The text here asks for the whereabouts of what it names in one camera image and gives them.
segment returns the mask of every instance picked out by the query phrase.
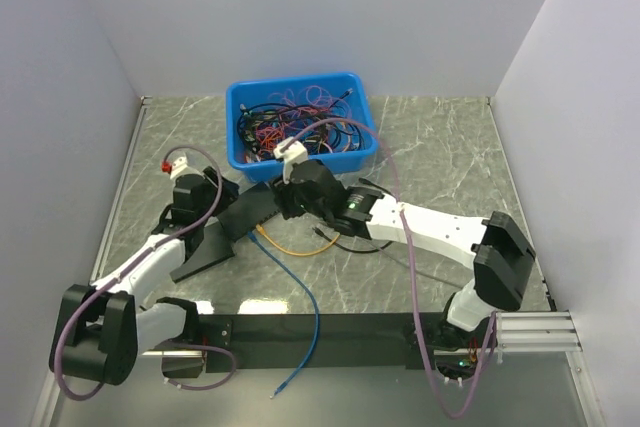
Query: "white bracket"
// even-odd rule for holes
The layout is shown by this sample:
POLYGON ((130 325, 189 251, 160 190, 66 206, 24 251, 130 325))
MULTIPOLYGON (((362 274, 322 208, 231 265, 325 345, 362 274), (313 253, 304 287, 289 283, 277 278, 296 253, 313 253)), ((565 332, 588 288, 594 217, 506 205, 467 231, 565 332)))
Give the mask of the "white bracket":
POLYGON ((501 312, 496 320, 502 352, 582 351, 569 312, 501 312))
POLYGON ((285 184, 289 183, 289 178, 291 177, 291 172, 293 172, 293 168, 304 162, 305 160, 309 160, 309 154, 307 149, 302 145, 301 142, 297 140, 291 144, 287 150, 283 150, 286 145, 288 145, 293 140, 293 137, 288 137, 282 142, 280 142, 275 149, 273 149, 273 156, 277 160, 284 161, 284 168, 282 170, 282 180, 285 184))
POLYGON ((187 154, 182 154, 172 162, 170 178, 171 180, 175 180, 177 177, 184 174, 202 175, 202 172, 189 165, 189 158, 187 157, 187 154))

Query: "wire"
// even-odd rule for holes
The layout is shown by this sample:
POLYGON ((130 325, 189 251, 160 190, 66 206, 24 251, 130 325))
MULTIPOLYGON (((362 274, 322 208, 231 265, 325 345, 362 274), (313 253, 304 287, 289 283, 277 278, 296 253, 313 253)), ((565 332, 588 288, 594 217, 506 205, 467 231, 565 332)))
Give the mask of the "wire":
MULTIPOLYGON (((371 242, 369 240, 366 240, 366 242, 369 245, 373 245, 375 247, 375 244, 373 242, 371 242)), ((388 257, 389 259, 393 260, 396 264, 401 265, 402 267, 405 267, 405 268, 411 270, 411 267, 408 264, 405 264, 404 262, 402 262, 395 255, 391 255, 389 252, 384 251, 384 250, 381 250, 380 253, 382 255, 384 255, 385 257, 388 257)), ((455 282, 451 282, 450 280, 443 279, 442 277, 437 277, 435 275, 427 274, 427 273, 422 272, 422 271, 417 270, 417 269, 416 269, 416 275, 419 275, 421 277, 426 277, 427 279, 435 280, 436 282, 440 282, 442 284, 450 285, 451 287, 455 287, 458 290, 462 290, 464 288, 464 285, 457 284, 455 282)))
POLYGON ((321 254, 322 252, 324 252, 325 250, 329 250, 329 248, 335 244, 337 242, 337 240, 340 238, 340 234, 336 235, 335 238, 333 240, 330 240, 329 243, 327 245, 324 245, 322 247, 320 247, 318 250, 314 250, 313 252, 292 252, 290 250, 285 249, 284 247, 282 247, 280 244, 278 244, 275 240, 273 240, 269 234, 267 234, 264 230, 264 228, 262 227, 262 225, 258 224, 256 225, 256 230, 258 232, 260 232, 260 234, 262 234, 262 236, 267 239, 269 241, 269 243, 271 245, 273 245, 276 249, 278 249, 280 252, 284 252, 287 255, 293 255, 294 257, 311 257, 313 255, 318 255, 321 254))
POLYGON ((375 254, 376 252, 379 252, 381 250, 386 249, 387 247, 389 247, 391 244, 393 244, 392 241, 387 242, 384 245, 381 245, 380 247, 376 247, 375 249, 368 249, 368 250, 356 250, 356 249, 350 249, 349 247, 345 247, 344 245, 340 245, 338 242, 336 242, 336 240, 338 240, 338 237, 336 237, 335 239, 331 239, 331 237, 329 237, 327 234, 325 234, 322 230, 320 230, 319 227, 314 227, 313 231, 319 235, 320 237, 322 237, 324 240, 326 240, 327 242, 332 242, 333 245, 335 245, 336 247, 338 247, 340 250, 344 250, 345 252, 349 252, 350 254, 375 254))
POLYGON ((172 342, 171 345, 179 349, 202 350, 202 351, 206 350, 209 352, 216 352, 218 354, 224 354, 231 359, 231 370, 229 370, 227 375, 222 380, 219 380, 218 382, 215 382, 210 385, 186 385, 178 382, 177 380, 165 378, 165 382, 167 382, 168 384, 174 385, 179 389, 198 391, 198 392, 203 390, 215 389, 216 387, 220 387, 222 384, 226 384, 229 381, 229 379, 233 377, 233 374, 235 374, 236 369, 238 368, 238 362, 236 360, 235 355, 233 355, 231 352, 229 352, 226 349, 222 349, 220 347, 214 347, 213 345, 191 345, 191 344, 179 344, 175 342, 172 342))
MULTIPOLYGON (((282 150, 283 151, 287 150, 289 147, 291 147, 291 144, 293 144, 296 140, 299 140, 303 135, 305 135, 311 129, 315 129, 315 128, 319 127, 320 125, 324 125, 324 124, 327 124, 327 123, 330 123, 330 122, 336 122, 336 120, 335 119, 323 119, 323 120, 319 120, 319 121, 314 122, 313 124, 305 127, 300 132, 298 132, 293 137, 293 139, 291 139, 291 141, 289 141, 283 147, 282 150)), ((399 199, 400 198, 401 189, 400 189, 400 176, 398 175, 398 169, 397 169, 396 164, 395 164, 395 162, 393 160, 393 156, 391 155, 391 151, 389 150, 387 145, 384 142, 382 142, 382 140, 378 136, 378 133, 375 132, 373 129, 370 129, 366 125, 364 125, 364 124, 362 124, 362 123, 360 123, 360 122, 358 122, 356 120, 353 120, 353 119, 341 119, 340 122, 345 122, 345 123, 350 123, 350 124, 357 125, 359 128, 361 128, 365 132, 368 132, 374 139, 376 139, 379 142, 380 147, 382 148, 382 151, 383 151, 385 157, 389 161, 389 166, 391 167, 391 173, 392 173, 392 176, 393 176, 394 190, 395 190, 394 197, 396 199, 399 199)), ((464 405, 462 406, 462 408, 458 412, 451 412, 447 408, 447 406, 445 405, 445 402, 444 402, 444 399, 442 397, 442 394, 440 393, 440 389, 438 388, 438 386, 436 384, 436 376, 431 370, 431 362, 430 362, 430 359, 429 359, 429 352, 428 352, 427 346, 425 344, 424 331, 422 330, 422 321, 420 319, 420 306, 419 306, 419 303, 418 303, 418 282, 417 282, 417 279, 416 279, 416 252, 415 252, 415 248, 413 246, 413 236, 412 236, 411 229, 409 228, 409 223, 407 222, 407 218, 404 215, 404 210, 402 208, 400 208, 400 214, 399 215, 400 215, 400 220, 402 221, 402 228, 404 230, 404 234, 405 234, 405 237, 407 239, 407 248, 409 250, 409 272, 410 272, 410 277, 411 277, 411 303, 412 303, 412 307, 413 307, 413 323, 415 325, 416 337, 417 337, 417 340, 418 340, 418 347, 420 349, 420 356, 422 357, 422 364, 424 366, 425 374, 427 376, 427 380, 429 381, 429 385, 431 386, 431 390, 433 391, 433 394, 434 394, 434 396, 436 398, 436 401, 440 405, 440 408, 442 409, 444 414, 447 417, 449 417, 450 419, 459 419, 469 409, 469 406, 471 405, 471 401, 473 400, 473 396, 474 396, 475 391, 476 391, 476 387, 478 385, 478 380, 480 379, 480 374, 483 372, 482 365, 483 365, 483 362, 484 362, 484 356, 485 356, 487 345, 489 343, 489 338, 491 337, 492 330, 493 330, 493 328, 495 326, 496 315, 495 315, 495 312, 493 312, 491 314, 490 319, 489 319, 489 325, 487 327, 487 331, 485 333, 484 340, 482 342, 482 350, 481 350, 480 356, 478 358, 478 366, 476 367, 476 370, 475 370, 475 372, 473 374, 472 381, 471 381, 471 388, 469 389, 469 392, 467 394, 467 398, 465 399, 464 405)))
MULTIPOLYGON (((202 154, 209 161, 209 163, 211 163, 211 166, 214 168, 216 175, 218 177, 218 185, 222 185, 222 174, 220 173, 220 167, 218 167, 218 164, 213 159, 213 157, 211 157, 211 155, 209 155, 206 151, 204 151, 200 147, 196 147, 194 145, 178 145, 176 147, 169 149, 169 151, 165 154, 162 162, 165 163, 167 161, 167 158, 176 150, 184 150, 184 149, 195 150, 196 152, 199 152, 200 154, 202 154)), ((209 207, 209 210, 207 210, 207 212, 202 217, 200 217, 198 220, 196 220, 192 224, 187 225, 186 227, 183 227, 182 229, 174 232, 173 234, 160 239, 152 247, 148 247, 142 252, 140 252, 140 254, 138 254, 131 261, 131 263, 122 270, 119 277, 114 277, 113 279, 108 281, 106 284, 104 284, 101 288, 96 290, 84 302, 82 302, 80 306, 78 306, 78 308, 73 314, 71 314, 71 317, 69 317, 69 320, 67 321, 67 323, 62 329, 62 332, 60 333, 60 337, 58 338, 58 343, 56 344, 56 349, 55 349, 54 358, 53 358, 54 359, 53 372, 56 378, 56 382, 58 383, 60 390, 69 399, 76 400, 76 401, 88 400, 94 395, 96 395, 104 385, 104 382, 100 382, 90 392, 86 394, 76 394, 69 388, 69 385, 66 383, 64 376, 62 374, 62 353, 64 351, 64 346, 67 342, 67 337, 69 337, 71 330, 73 329, 75 324, 80 320, 82 314, 84 314, 84 312, 89 308, 89 306, 93 304, 103 293, 107 292, 108 290, 110 290, 111 288, 113 288, 114 286, 122 282, 124 278, 126 278, 138 265, 142 263, 142 261, 144 261, 144 259, 147 258, 149 254, 154 252, 158 247, 181 237, 182 235, 186 234, 187 232, 190 232, 191 230, 199 227, 204 222, 206 222, 207 219, 209 219, 209 217, 213 215, 213 212, 216 210, 216 207, 218 207, 218 203, 220 202, 221 196, 222 196, 222 189, 217 189, 216 196, 213 199, 211 207, 209 207)))
POLYGON ((384 187, 381 187, 378 184, 374 184, 369 179, 365 179, 364 177, 359 177, 358 178, 358 182, 360 182, 361 184, 364 184, 364 185, 368 185, 369 187, 375 187, 376 189, 381 190, 385 194, 389 194, 389 195, 393 196, 393 194, 391 193, 390 190, 385 189, 384 187))
MULTIPOLYGON (((314 227, 313 231, 318 234, 320 237, 322 237, 325 240, 331 240, 324 232, 322 232, 322 230, 320 230, 318 227, 314 227)), ((364 239, 365 242, 367 242, 369 245, 373 246, 373 249, 369 249, 369 250, 354 250, 354 249, 349 249, 343 245, 338 244, 337 242, 334 242, 333 245, 335 245, 336 247, 338 247, 340 250, 344 250, 345 252, 349 252, 351 254, 375 254, 377 252, 381 253, 382 255, 385 255, 386 257, 388 257, 389 259, 393 260, 396 264, 401 265, 402 267, 405 268, 409 268, 409 266, 407 264, 405 264, 404 262, 402 262, 400 259, 398 259, 397 257, 389 254, 388 252, 384 252, 384 249, 386 249, 387 247, 389 247, 391 244, 393 244, 393 242, 389 241, 384 245, 381 245, 380 247, 378 247, 377 245, 375 245, 373 242, 371 242, 370 240, 364 239)), ((426 274, 424 272, 421 272, 419 270, 416 270, 416 274, 421 276, 421 277, 426 277, 427 279, 431 279, 431 280, 435 280, 436 282, 441 282, 443 284, 447 284, 450 285, 451 287, 455 287, 458 290, 462 290, 464 288, 463 285, 460 284, 456 284, 455 282, 451 282, 449 280, 443 279, 441 277, 436 277, 435 275, 431 275, 431 274, 426 274)))
MULTIPOLYGON (((280 142, 319 119, 351 117, 351 109, 344 99, 352 92, 353 89, 348 89, 334 98, 328 90, 316 85, 303 89, 297 96, 287 89, 284 93, 269 95, 267 102, 248 108, 240 105, 236 133, 244 145, 246 162, 273 159, 273 151, 280 142), (304 97, 304 101, 297 102, 300 97, 304 97)), ((362 150, 364 139, 360 129, 347 123, 340 125, 342 129, 337 125, 321 126, 305 135, 301 142, 311 155, 362 150)))
POLYGON ((320 308, 318 307, 318 302, 316 302, 316 298, 313 296, 313 294, 311 293, 309 288, 306 285, 304 285, 304 282, 302 282, 302 280, 300 280, 296 276, 296 274, 294 274, 291 270, 289 270, 289 268, 286 265, 284 265, 280 260, 278 260, 277 257, 275 257, 271 252, 269 252, 267 250, 267 248, 258 241, 258 239, 256 238, 256 236, 255 236, 255 234, 253 232, 249 232, 247 234, 247 237, 249 237, 251 242, 256 244, 260 250, 262 250, 265 254, 267 254, 271 260, 273 260, 276 264, 278 264, 280 267, 282 267, 282 269, 287 274, 289 274, 289 276, 291 276, 291 278, 293 280, 295 280, 300 287, 302 287, 304 289, 304 291, 309 296, 309 299, 311 299, 311 303, 313 304, 313 311, 314 311, 315 317, 316 317, 316 326, 315 326, 315 329, 313 331, 313 339, 311 340, 311 345, 309 346, 309 350, 307 351, 307 354, 302 359, 302 362, 300 362, 298 364, 298 367, 296 367, 294 369, 294 371, 291 372, 291 375, 289 375, 289 377, 287 377, 285 379, 285 381, 282 382, 276 388, 276 390, 273 391, 273 395, 271 395, 271 398, 273 399, 276 395, 278 395, 280 392, 282 392, 287 387, 287 385, 289 385, 289 382, 291 382, 294 379, 294 377, 300 373, 302 368, 307 364, 307 362, 311 358, 311 354, 313 354, 313 351, 316 348, 316 344, 318 343, 318 334, 320 332, 320 308))

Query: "marble floor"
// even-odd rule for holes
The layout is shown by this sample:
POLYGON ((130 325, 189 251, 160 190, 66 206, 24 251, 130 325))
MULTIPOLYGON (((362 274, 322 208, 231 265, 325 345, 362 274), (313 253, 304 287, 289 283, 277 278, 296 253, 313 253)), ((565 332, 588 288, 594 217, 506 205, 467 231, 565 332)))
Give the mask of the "marble floor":
MULTIPOLYGON (((525 229, 507 162, 486 98, 371 97, 369 103, 380 135, 393 152, 402 186, 402 200, 431 209, 467 216, 492 211, 509 213, 525 229)), ((153 98, 143 107, 139 136, 104 251, 101 275, 111 272, 144 242, 171 199, 172 183, 160 172, 160 161, 171 146, 190 143, 209 151, 227 178, 250 184, 226 161, 224 97, 153 98)), ((366 177, 391 185, 386 160, 378 153, 358 173, 341 176, 346 185, 366 177)), ((325 241, 312 232, 317 220, 302 217, 265 224, 283 246, 300 252, 325 241)), ((345 246, 367 248, 361 240, 344 238, 345 246)), ((408 312, 411 309, 407 269, 379 255, 355 255, 331 248, 310 258, 287 256, 265 245, 284 261, 315 294, 321 312, 408 312)), ((236 257, 179 284, 169 279, 148 302, 170 295, 210 301, 216 312, 312 312, 306 294, 248 239, 235 244, 236 257)), ((403 261, 404 245, 388 249, 403 261)), ((465 284, 472 273, 436 254, 418 251, 425 273, 465 284)), ((419 277, 422 311, 438 311, 456 288, 419 277)), ((523 310, 549 310, 539 267, 533 270, 523 310)))

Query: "white panel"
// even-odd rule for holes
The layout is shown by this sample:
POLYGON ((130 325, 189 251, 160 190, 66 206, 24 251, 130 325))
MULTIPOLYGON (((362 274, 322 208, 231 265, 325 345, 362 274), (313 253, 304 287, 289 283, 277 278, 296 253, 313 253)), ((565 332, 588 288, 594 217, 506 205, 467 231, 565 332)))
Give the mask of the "white panel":
POLYGON ((90 0, 134 86, 353 70, 371 94, 490 95, 544 0, 90 0))
POLYGON ((552 294, 612 426, 638 425, 640 0, 547 0, 496 97, 552 294))
POLYGON ((0 423, 28 425, 91 273, 139 100, 82 0, 0 0, 0 423))

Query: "blue plastic bin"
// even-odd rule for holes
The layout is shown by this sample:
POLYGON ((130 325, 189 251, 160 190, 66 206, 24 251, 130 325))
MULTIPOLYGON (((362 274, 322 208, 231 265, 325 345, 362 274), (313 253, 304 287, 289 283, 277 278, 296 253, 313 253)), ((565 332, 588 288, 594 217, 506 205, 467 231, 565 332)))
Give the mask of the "blue plastic bin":
MULTIPOLYGON (((335 97, 339 97, 350 88, 353 89, 353 92, 345 99, 351 109, 351 118, 375 130, 362 82, 360 77, 354 73, 340 72, 236 82, 227 89, 226 99, 227 158, 231 167, 243 172, 251 182, 268 181, 282 174, 282 164, 276 160, 245 162, 244 145, 236 132, 236 123, 241 115, 240 105, 250 107, 267 102, 269 95, 274 92, 284 92, 291 89, 297 93, 312 85, 318 85, 328 90, 335 97)), ((378 149, 378 142, 375 139, 366 132, 363 132, 362 135, 365 146, 363 150, 312 155, 311 158, 321 160, 334 174, 358 171, 362 168, 365 160, 375 154, 378 149)))

